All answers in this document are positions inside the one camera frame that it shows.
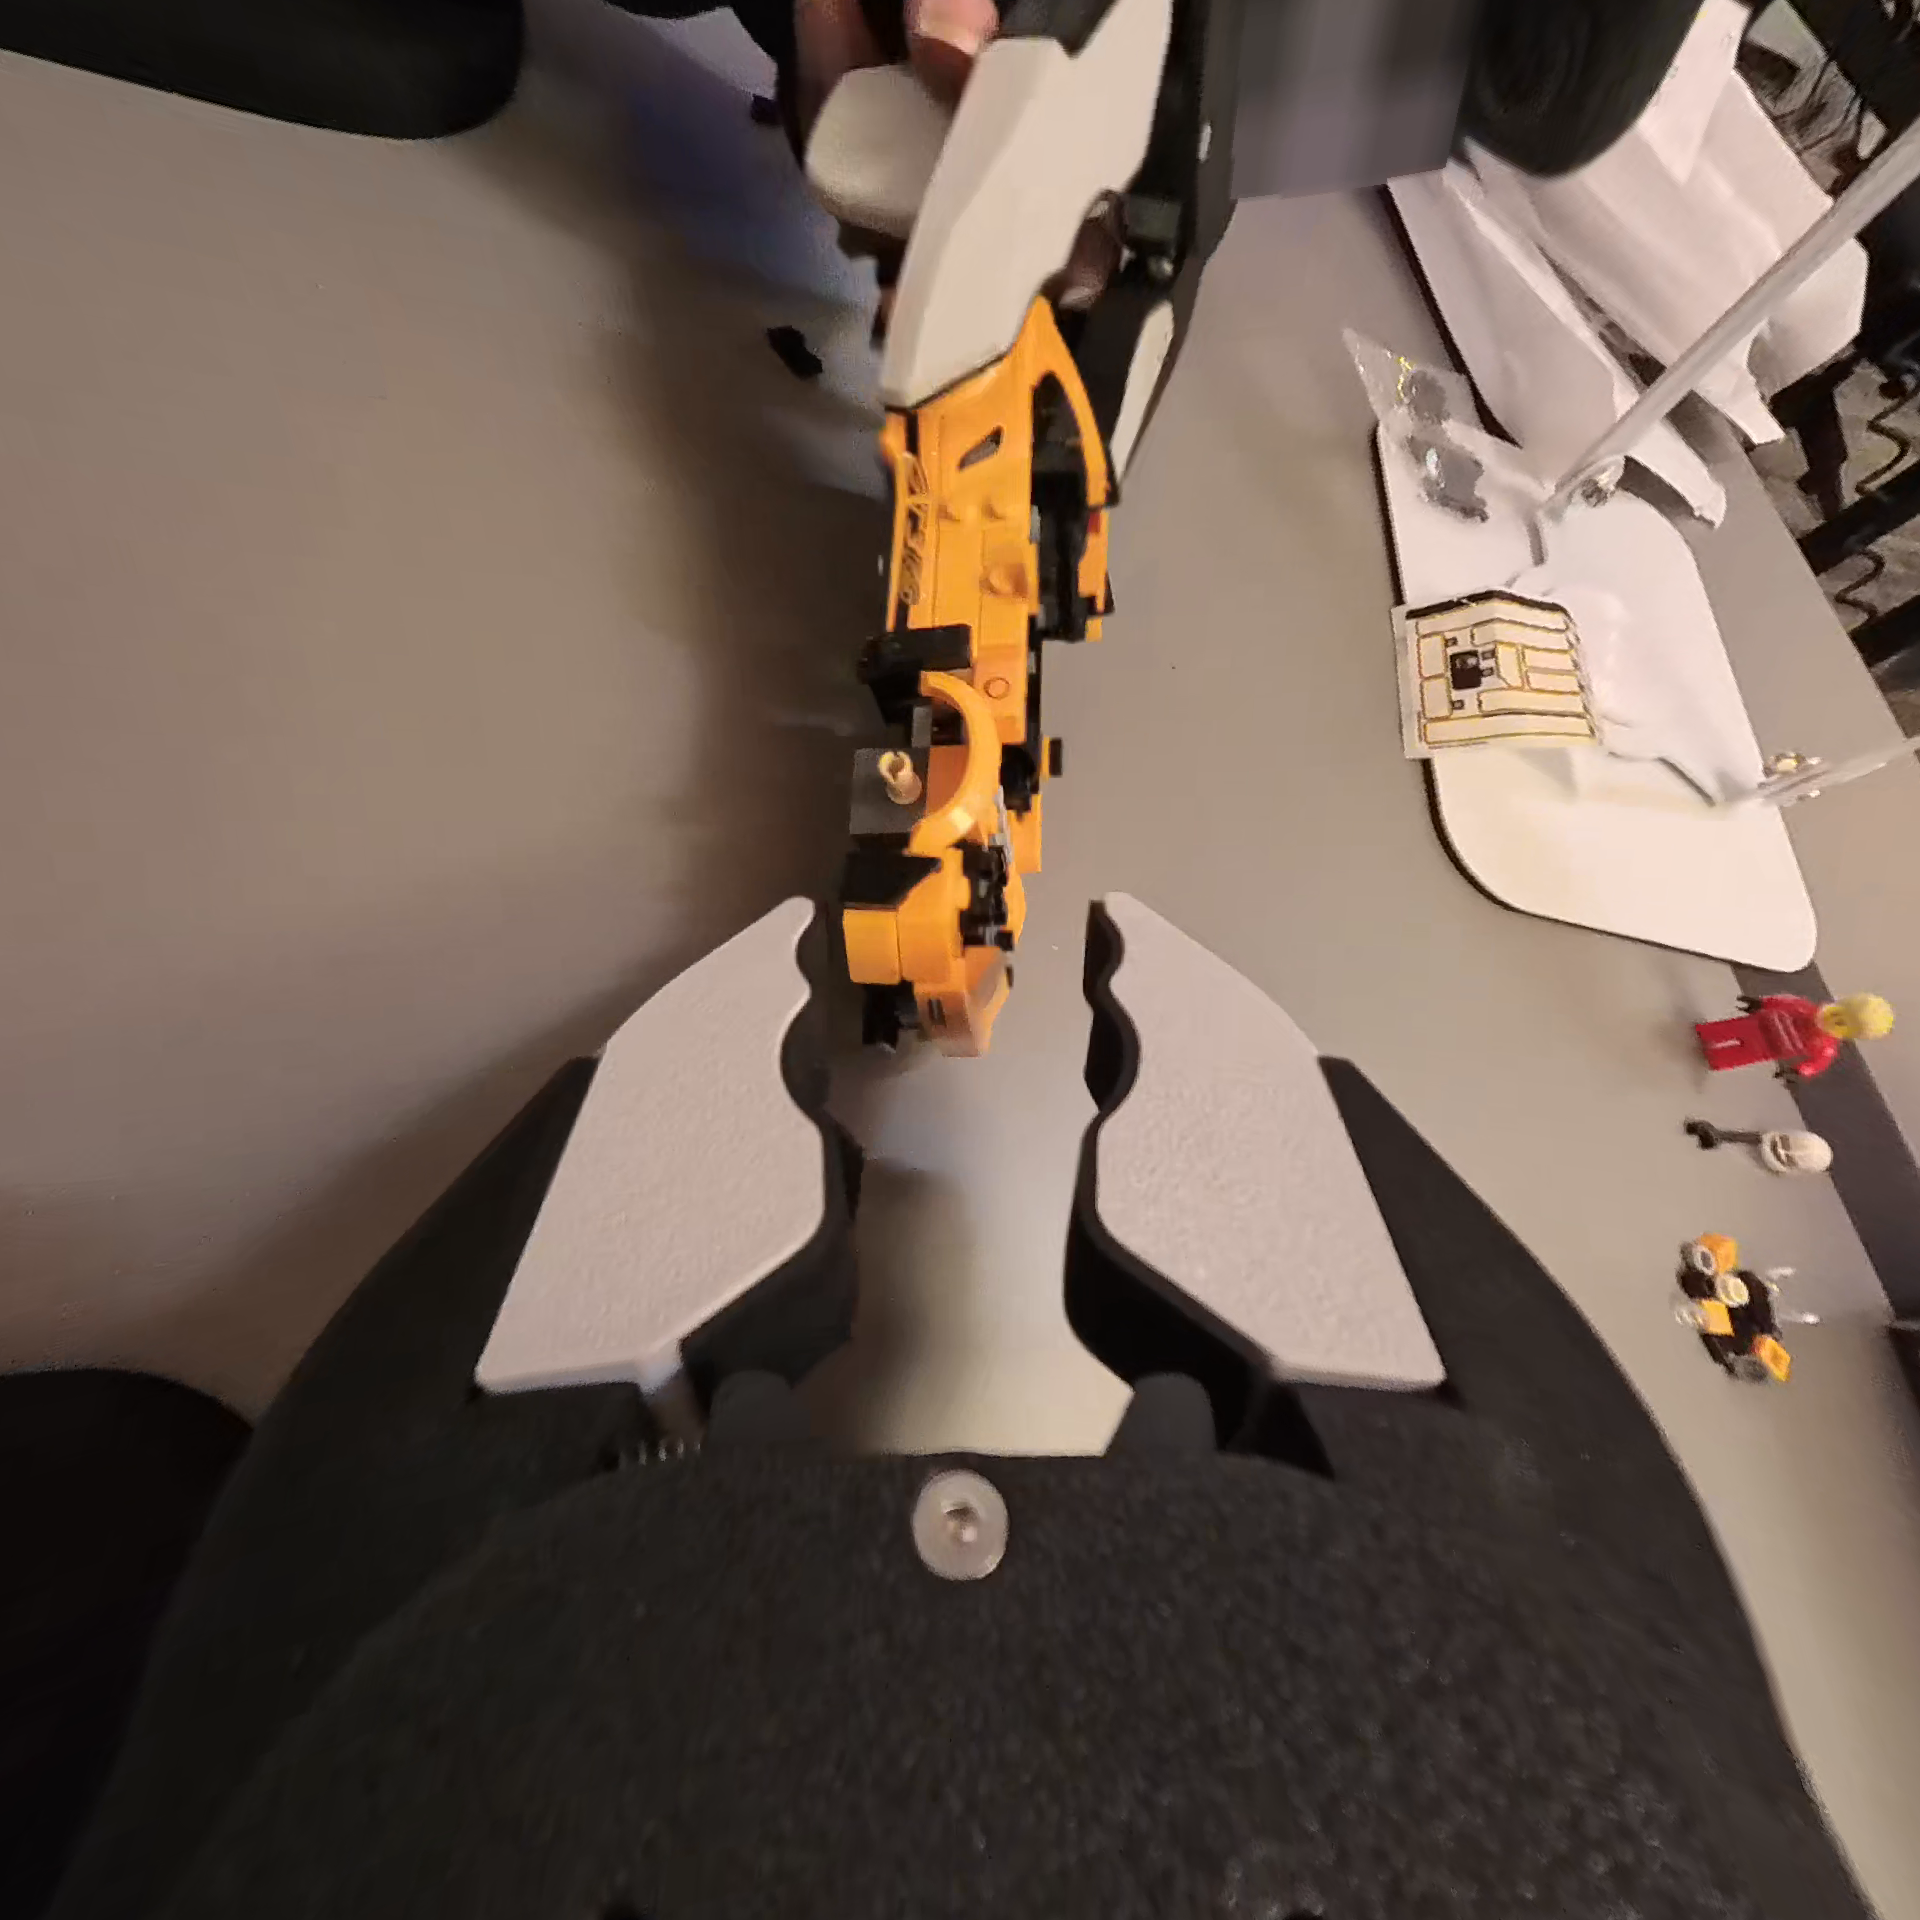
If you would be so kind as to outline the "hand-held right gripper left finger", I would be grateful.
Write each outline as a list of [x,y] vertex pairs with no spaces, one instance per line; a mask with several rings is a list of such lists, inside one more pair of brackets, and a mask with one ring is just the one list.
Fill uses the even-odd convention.
[[670,1430],[849,1342],[863,1147],[828,1109],[828,942],[792,897],[614,1027],[476,1357],[491,1397],[638,1389]]

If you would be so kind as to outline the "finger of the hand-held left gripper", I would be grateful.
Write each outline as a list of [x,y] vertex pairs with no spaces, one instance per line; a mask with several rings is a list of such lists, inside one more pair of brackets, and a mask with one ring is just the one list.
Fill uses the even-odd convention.
[[880,399],[926,399],[995,364],[1028,301],[1070,263],[1102,196],[1141,173],[1166,50],[1166,0],[1106,4],[1078,50],[1045,33],[1001,33],[954,110],[941,156],[904,247]]
[[1126,370],[1114,428],[1113,428],[1113,482],[1114,485],[1126,485],[1126,472],[1134,468],[1134,458],[1154,418],[1154,405],[1163,403],[1166,379],[1183,350],[1183,327],[1188,324],[1176,297],[1163,297],[1141,314],[1141,334],[1136,334],[1136,346]]

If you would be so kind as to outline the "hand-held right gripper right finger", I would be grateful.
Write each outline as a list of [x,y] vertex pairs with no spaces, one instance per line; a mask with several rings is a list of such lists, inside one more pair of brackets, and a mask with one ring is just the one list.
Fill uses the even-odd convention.
[[1328,1057],[1136,897],[1091,904],[1096,1114],[1066,1306],[1113,1374],[1434,1389],[1446,1370],[1338,1114]]

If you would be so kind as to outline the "orange lego car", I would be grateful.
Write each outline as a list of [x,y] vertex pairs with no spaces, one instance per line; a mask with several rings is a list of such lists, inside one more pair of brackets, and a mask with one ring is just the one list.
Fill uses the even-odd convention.
[[880,738],[849,763],[842,955],[867,1047],[982,1057],[1066,769],[1045,651],[1113,610],[1114,468],[1055,297],[1001,361],[893,405],[880,458],[882,627],[859,656]]

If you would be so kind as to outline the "person's left forearm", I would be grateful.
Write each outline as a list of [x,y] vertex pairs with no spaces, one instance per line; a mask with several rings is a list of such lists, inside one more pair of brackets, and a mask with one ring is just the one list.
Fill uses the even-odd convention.
[[519,0],[9,0],[0,44],[284,126],[483,127],[521,67]]

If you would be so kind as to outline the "small orange black lego assembly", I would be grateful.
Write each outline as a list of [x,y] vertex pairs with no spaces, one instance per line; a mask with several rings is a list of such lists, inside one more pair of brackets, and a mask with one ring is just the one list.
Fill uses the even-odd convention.
[[1786,1384],[1786,1335],[1823,1326],[1816,1309],[1792,1306],[1795,1271],[1749,1271],[1732,1235],[1693,1235],[1674,1257],[1674,1313],[1704,1357],[1748,1384]]

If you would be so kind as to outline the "red lego minifigure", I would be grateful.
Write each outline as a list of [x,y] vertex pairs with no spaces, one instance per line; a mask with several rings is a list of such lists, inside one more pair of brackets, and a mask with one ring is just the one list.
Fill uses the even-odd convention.
[[1741,994],[1739,1018],[1696,1022],[1693,1042],[1707,1069],[1770,1069],[1782,1082],[1811,1082],[1852,1047],[1883,1042],[1894,1007],[1883,994]]

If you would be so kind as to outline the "clear bag of grey parts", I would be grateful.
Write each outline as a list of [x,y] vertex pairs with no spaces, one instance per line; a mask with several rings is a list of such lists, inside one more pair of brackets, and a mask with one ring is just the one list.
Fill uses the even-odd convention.
[[1414,468],[1425,508],[1461,521],[1484,521],[1484,459],[1461,375],[1387,350],[1355,327],[1345,327],[1345,350],[1380,440]]

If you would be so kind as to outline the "white paper bag pile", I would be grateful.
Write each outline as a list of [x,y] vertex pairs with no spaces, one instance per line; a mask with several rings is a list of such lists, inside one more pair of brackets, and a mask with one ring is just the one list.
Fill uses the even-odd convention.
[[1647,114],[1590,167],[1532,179],[1457,149],[1388,203],[1461,370],[1552,495],[1638,399],[1775,267],[1827,187],[1739,75],[1753,4],[1700,4]]

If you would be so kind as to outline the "dark ribbed cloth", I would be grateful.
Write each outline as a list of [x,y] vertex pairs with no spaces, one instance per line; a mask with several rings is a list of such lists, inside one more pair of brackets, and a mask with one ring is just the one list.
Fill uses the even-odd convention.
[[1532,179],[1597,160],[1655,101],[1696,0],[1491,0],[1457,147]]

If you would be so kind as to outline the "sticker sheet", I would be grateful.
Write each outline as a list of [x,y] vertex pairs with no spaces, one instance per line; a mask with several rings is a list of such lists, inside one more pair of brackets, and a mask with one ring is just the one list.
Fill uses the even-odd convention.
[[1464,752],[1590,752],[1601,716],[1582,632],[1516,588],[1393,605],[1408,760]]

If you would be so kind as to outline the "white book stand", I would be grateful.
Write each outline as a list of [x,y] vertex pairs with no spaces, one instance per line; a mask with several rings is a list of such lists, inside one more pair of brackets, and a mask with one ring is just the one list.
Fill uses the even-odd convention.
[[[1597,446],[1590,446],[1555,491],[1535,508],[1532,532],[1535,548],[1546,551],[1546,532],[1563,521],[1569,509],[1597,515],[1608,485],[1618,485],[1618,468],[1638,458],[1655,428],[1672,418],[1672,410],[1726,364],[1779,307],[1829,267],[1838,251],[1845,251],[1873,216],[1883,216],[1920,173],[1920,127],[1891,139],[1881,156],[1838,196],[1823,222],[1792,240],[1792,251],[1769,267],[1769,272],[1730,301],[1718,324],[1707,324],[1693,350],[1684,350],[1667,375],[1659,375],[1642,399],[1613,418]],[[1853,760],[1802,760],[1786,773],[1762,773],[1749,781],[1696,781],[1693,763],[1663,752],[1659,760],[1681,773],[1718,812],[1741,809],[1782,809],[1811,801],[1829,788],[1852,781],[1865,781],[1887,763],[1915,760],[1920,743],[1909,735],[1894,748],[1881,748]]]

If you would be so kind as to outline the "person's black clothing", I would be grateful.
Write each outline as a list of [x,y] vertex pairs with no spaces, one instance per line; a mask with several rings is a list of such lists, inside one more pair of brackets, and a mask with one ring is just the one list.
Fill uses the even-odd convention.
[[252,1426],[118,1370],[0,1383],[0,1910],[41,1916]]

